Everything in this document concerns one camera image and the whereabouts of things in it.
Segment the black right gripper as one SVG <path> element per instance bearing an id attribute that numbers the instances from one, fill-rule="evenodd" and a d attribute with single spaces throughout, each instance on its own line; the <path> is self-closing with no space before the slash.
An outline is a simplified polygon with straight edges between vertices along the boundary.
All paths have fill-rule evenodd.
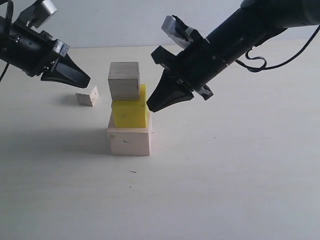
<path id="1" fill-rule="evenodd" d="M 210 52 L 210 48 L 211 44 L 202 38 L 177 55 L 163 46 L 158 46 L 151 53 L 154 63 L 163 67 L 159 83 L 146 101 L 151 112 L 190 101 L 194 92 L 204 100 L 214 95 L 207 83 L 228 64 L 218 53 Z"/>

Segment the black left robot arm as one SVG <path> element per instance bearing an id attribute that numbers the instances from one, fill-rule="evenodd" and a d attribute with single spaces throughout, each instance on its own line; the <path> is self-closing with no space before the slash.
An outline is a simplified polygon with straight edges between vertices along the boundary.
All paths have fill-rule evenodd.
<path id="1" fill-rule="evenodd" d="M 46 31 L 36 32 L 20 20 L 9 34 L 0 29 L 0 59 L 41 81 L 86 88 L 91 78 L 68 55 L 70 46 Z"/>

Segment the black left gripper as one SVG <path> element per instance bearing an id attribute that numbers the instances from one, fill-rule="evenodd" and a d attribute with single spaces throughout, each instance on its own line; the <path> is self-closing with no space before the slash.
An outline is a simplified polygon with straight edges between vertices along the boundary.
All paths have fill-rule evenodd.
<path id="1" fill-rule="evenodd" d="M 67 54 L 70 46 L 46 32 L 14 23 L 4 38 L 4 61 L 21 69 L 28 76 L 39 76 L 59 59 L 54 72 L 42 74 L 40 80 L 86 88 L 90 76 L 79 68 Z"/>

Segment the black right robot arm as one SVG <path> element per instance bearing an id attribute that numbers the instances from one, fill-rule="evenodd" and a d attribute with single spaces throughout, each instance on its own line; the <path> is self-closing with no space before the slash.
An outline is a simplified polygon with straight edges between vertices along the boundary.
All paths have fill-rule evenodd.
<path id="1" fill-rule="evenodd" d="M 147 100 L 151 112 L 193 99 L 209 99 L 208 82 L 232 63 L 239 63 L 254 47 L 289 28 L 319 26 L 317 0 L 244 0 L 240 7 L 208 36 L 203 37 L 178 16 L 166 16 L 162 30 L 181 47 L 172 54 L 162 46 L 151 54 L 163 73 Z"/>

